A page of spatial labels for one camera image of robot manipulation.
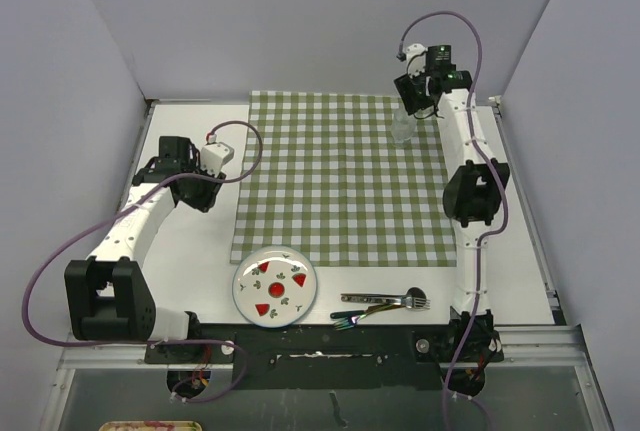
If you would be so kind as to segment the clear drinking glass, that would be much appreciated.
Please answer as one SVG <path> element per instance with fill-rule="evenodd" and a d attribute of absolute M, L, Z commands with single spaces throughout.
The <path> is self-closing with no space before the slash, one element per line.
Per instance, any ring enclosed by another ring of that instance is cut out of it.
<path fill-rule="evenodd" d="M 409 115 L 404 109 L 394 111 L 391 123 L 391 136 L 396 147 L 406 146 L 413 137 L 417 127 L 417 121 L 413 115 Z"/>

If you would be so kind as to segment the white plate with strawberries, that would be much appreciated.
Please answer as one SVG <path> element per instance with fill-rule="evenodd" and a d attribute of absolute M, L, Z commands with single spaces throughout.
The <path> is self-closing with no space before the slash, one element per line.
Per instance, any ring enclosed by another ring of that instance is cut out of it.
<path fill-rule="evenodd" d="M 268 246 L 237 266 L 232 297 L 239 313 L 263 328 L 283 328 L 302 319 L 318 291 L 314 266 L 301 252 Z"/>

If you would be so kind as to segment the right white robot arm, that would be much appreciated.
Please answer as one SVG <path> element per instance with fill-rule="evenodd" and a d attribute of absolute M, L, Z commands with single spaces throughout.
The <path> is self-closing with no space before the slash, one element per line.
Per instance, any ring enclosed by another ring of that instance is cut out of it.
<path fill-rule="evenodd" d="M 473 79 L 451 61 L 451 47 L 411 44 L 399 51 L 405 72 L 394 80 L 411 121 L 436 120 L 447 183 L 444 214 L 456 243 L 456 274 L 451 310 L 453 329 L 445 335 L 448 353 L 469 359 L 481 347 L 473 326 L 481 318 L 491 325 L 486 278 L 489 237 L 504 231 L 509 213 L 502 211 L 510 168 L 496 158 L 482 129 Z"/>

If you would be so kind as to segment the green white checkered tablecloth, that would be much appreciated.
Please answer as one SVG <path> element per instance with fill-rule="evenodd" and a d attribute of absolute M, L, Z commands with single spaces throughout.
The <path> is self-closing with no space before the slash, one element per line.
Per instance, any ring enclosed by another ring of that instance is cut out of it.
<path fill-rule="evenodd" d="M 452 267 L 438 125 L 396 146 L 393 96 L 251 94 L 232 263 L 271 245 L 319 266 Z"/>

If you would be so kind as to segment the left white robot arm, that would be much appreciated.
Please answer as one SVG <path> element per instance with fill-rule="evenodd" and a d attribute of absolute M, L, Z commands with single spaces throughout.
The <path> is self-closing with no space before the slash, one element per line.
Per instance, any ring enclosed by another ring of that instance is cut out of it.
<path fill-rule="evenodd" d="M 215 204 L 234 156 L 209 138 L 197 148 L 187 137 L 162 136 L 158 152 L 132 179 L 125 203 L 101 243 L 64 273 L 71 328 L 76 339 L 100 342 L 167 342 L 180 361 L 200 356 L 204 338 L 195 313 L 157 305 L 142 272 L 165 219 L 183 203 L 202 213 Z"/>

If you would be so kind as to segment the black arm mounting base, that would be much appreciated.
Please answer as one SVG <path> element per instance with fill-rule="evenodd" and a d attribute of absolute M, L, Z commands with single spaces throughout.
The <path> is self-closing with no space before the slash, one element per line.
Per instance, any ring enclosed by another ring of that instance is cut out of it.
<path fill-rule="evenodd" d="M 147 364 L 229 365 L 241 390 L 370 390 L 451 388 L 478 393 L 486 369 L 504 352 L 497 333 L 474 329 L 469 337 L 449 325 L 331 325 L 282 329 L 205 324 L 202 344 L 147 347 Z"/>

